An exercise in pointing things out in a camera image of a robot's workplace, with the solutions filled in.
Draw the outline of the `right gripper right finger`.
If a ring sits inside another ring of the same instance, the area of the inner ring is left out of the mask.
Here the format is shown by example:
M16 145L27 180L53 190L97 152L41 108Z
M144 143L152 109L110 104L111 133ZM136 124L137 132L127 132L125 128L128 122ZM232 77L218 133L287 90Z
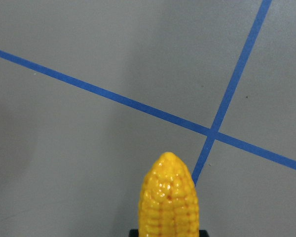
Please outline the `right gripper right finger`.
M209 234L206 230L199 230L200 237L209 237Z

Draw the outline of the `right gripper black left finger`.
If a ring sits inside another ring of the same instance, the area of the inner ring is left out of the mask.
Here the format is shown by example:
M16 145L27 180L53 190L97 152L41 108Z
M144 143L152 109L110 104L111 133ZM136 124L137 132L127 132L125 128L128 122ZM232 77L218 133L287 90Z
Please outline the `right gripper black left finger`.
M138 229L131 229L129 231L129 237L138 237L139 236L139 231Z

